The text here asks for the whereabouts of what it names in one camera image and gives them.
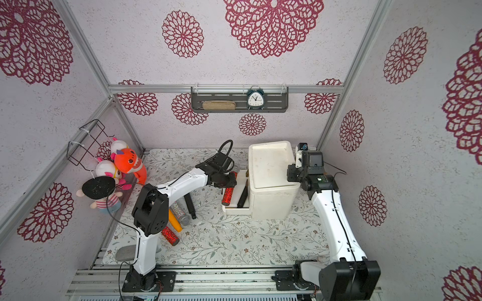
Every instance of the red flower pattern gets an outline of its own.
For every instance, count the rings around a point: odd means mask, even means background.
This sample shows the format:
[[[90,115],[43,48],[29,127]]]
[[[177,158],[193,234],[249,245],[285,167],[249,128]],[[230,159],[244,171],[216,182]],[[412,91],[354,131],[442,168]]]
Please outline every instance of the red flower pattern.
[[[112,141],[105,141],[103,142],[99,148],[97,149],[97,157],[103,159],[103,160],[109,160],[114,162],[110,158],[110,145],[112,144]]]
[[[387,217],[385,197],[373,186],[367,186],[361,191],[358,208],[363,219],[375,227],[380,226]]]
[[[482,165],[482,29],[468,52],[457,60],[454,77],[445,85],[448,100],[447,131],[457,138],[457,148],[468,150]]]
[[[349,111],[340,126],[340,142],[343,149],[352,152],[360,146],[364,135],[365,126],[362,115],[356,111]]]
[[[292,51],[315,28],[322,0],[224,0],[231,35],[252,55]]]
[[[48,0],[2,0],[0,65],[8,76],[50,85],[68,74],[73,45]]]
[[[137,80],[123,80],[120,85],[143,85]],[[157,98],[154,93],[119,93],[120,103],[132,113],[146,116],[157,110]]]
[[[162,24],[162,36],[167,47],[180,57],[193,57],[204,45],[204,36],[198,21],[182,11],[167,15]]]
[[[325,79],[317,83],[317,85],[339,86],[343,83],[339,79]],[[335,93],[309,93],[305,96],[305,108],[315,114],[323,114],[330,112],[338,95]]]
[[[53,239],[68,225],[74,211],[74,200],[67,187],[53,183],[30,215],[18,227],[24,240],[46,242]]]
[[[5,269],[2,268],[1,266],[1,262],[0,262],[0,296],[1,296],[1,289],[3,288],[3,285],[5,284],[5,277],[4,277],[4,274],[5,273]]]
[[[478,267],[459,266],[456,270],[450,270],[443,280],[444,301],[482,300],[482,271]]]
[[[261,134],[266,128],[266,119],[260,114],[246,114],[239,122],[241,132],[248,136]]]
[[[385,79],[391,84],[398,84],[412,76],[423,61],[427,43],[427,33],[416,26],[396,38],[385,59]]]
[[[186,124],[198,125],[206,121],[209,114],[207,113],[195,113],[191,107],[191,94],[183,93],[177,95],[171,104],[171,109],[174,116]]]

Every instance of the orange stuffed toy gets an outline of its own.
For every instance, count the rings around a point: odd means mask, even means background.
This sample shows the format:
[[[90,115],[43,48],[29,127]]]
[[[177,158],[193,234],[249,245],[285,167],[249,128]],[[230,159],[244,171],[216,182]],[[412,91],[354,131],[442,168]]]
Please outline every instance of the orange stuffed toy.
[[[134,173],[139,183],[144,185],[147,180],[147,170],[135,151],[130,148],[116,150],[114,164],[123,173]]]

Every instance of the white trash bin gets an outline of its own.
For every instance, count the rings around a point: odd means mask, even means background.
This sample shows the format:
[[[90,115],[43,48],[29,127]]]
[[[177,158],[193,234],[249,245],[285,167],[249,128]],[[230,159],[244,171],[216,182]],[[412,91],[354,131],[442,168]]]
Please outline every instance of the white trash bin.
[[[288,141],[249,147],[249,202],[254,220],[282,220],[291,212],[300,183],[288,182],[288,165],[294,164]]]

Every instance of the floral floor mat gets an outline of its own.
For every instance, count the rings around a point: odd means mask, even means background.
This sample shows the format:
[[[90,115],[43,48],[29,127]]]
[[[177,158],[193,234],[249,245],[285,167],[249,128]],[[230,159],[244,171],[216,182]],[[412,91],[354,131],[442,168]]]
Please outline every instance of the floral floor mat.
[[[215,149],[153,149],[144,159],[147,183],[159,185],[179,177],[216,153]],[[247,169],[248,150],[233,149],[229,155],[234,170]],[[121,221],[133,225],[132,208],[140,192],[134,188]],[[252,220],[246,215],[222,212],[221,190],[205,186],[191,192],[197,219],[178,233],[179,243],[171,246],[159,238],[156,259],[169,265],[288,265],[296,259],[322,257],[329,260],[328,242],[318,213],[300,189],[291,214],[284,220]],[[178,201],[186,210],[184,199]],[[119,264],[115,253],[136,243],[136,232],[118,224],[109,242],[103,264]]]

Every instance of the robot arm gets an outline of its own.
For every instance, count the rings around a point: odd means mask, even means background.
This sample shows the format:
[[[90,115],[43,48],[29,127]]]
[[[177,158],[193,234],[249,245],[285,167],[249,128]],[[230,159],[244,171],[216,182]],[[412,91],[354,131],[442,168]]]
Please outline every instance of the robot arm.
[[[311,200],[325,225],[330,246],[330,262],[339,262],[342,261],[342,258],[347,261],[363,261],[363,258],[366,257],[365,252],[356,241],[348,224],[341,206],[340,193],[334,190],[322,190],[320,193],[315,192]]]
[[[222,148],[231,143],[228,153]],[[234,165],[228,157],[233,141],[224,142],[216,155],[196,165],[191,171],[170,182],[152,186],[146,184],[141,189],[132,211],[134,225],[137,227],[137,247],[135,262],[127,274],[126,283],[142,291],[149,291],[156,283],[156,248],[160,232],[169,219],[169,206],[191,191],[212,185],[218,188],[234,187],[236,178],[229,168]]]
[[[301,182],[322,219],[330,246],[331,264],[297,262],[297,284],[320,287],[327,301],[368,300],[380,277],[376,261],[369,261],[355,239],[341,205],[338,186],[324,170],[321,151],[308,150],[306,143],[296,148],[296,163],[288,166],[288,181]]]

